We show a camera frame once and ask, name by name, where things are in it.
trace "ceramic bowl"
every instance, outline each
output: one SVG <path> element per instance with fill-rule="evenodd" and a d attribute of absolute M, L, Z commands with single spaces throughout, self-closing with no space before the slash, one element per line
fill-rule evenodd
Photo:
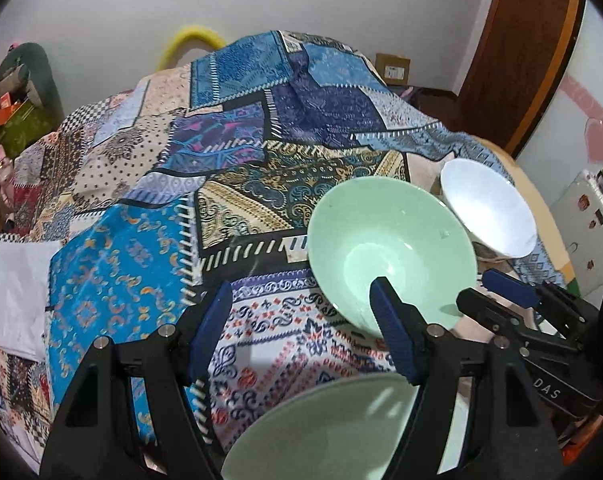
<path fill-rule="evenodd" d="M 537 243 L 537 225 L 520 192 L 495 170 L 455 158 L 441 170 L 443 201 L 469 232 L 477 257 L 523 258 Z"/>
<path fill-rule="evenodd" d="M 417 396 L 402 376 L 339 379 L 281 403 L 233 444 L 225 480 L 381 480 Z M 469 407 L 457 394 L 439 472 L 457 466 Z"/>
<path fill-rule="evenodd" d="M 310 267 L 328 301 L 357 328 L 381 337 L 369 302 L 385 276 L 426 322 L 452 328 L 457 294 L 475 285 L 477 261 L 464 227 L 437 198 L 381 176 L 328 191 L 308 227 Z"/>

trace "wooden door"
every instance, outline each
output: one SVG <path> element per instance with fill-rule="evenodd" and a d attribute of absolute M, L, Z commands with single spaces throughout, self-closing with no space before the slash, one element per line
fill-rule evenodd
<path fill-rule="evenodd" d="M 584 0 L 492 0 L 459 93 L 469 133 L 517 155 L 572 53 Z"/>

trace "white towel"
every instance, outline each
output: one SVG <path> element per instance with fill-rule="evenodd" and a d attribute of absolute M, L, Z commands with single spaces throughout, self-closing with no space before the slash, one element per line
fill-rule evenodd
<path fill-rule="evenodd" d="M 44 310 L 48 272 L 60 242 L 0 245 L 0 348 L 9 354 L 44 361 Z"/>

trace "bolt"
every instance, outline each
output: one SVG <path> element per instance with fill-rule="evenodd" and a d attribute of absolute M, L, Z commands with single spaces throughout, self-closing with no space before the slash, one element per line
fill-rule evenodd
<path fill-rule="evenodd" d="M 508 338 L 502 335 L 495 336 L 493 338 L 493 342 L 497 348 L 501 348 L 502 350 L 510 346 L 510 341 L 508 341 Z"/>
<path fill-rule="evenodd" d="M 93 346 L 99 350 L 108 346 L 108 338 L 105 335 L 101 335 L 93 341 Z"/>
<path fill-rule="evenodd" d="M 425 330 L 432 337 L 441 337 L 445 333 L 443 326 L 435 323 L 428 325 Z"/>
<path fill-rule="evenodd" d="M 166 323 L 165 325 L 160 326 L 157 329 L 157 332 L 159 335 L 161 335 L 162 337 L 170 337 L 175 333 L 175 325 L 172 325 L 170 323 Z"/>

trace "green bowl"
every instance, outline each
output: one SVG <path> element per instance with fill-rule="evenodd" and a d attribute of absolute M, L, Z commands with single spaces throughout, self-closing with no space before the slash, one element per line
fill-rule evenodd
<path fill-rule="evenodd" d="M 369 302 L 375 278 L 386 276 L 402 301 L 446 329 L 462 316 L 457 294 L 477 279 L 472 244 L 457 217 L 423 189 L 383 176 L 349 180 L 322 197 L 310 217 L 308 253 L 328 301 L 378 337 Z"/>

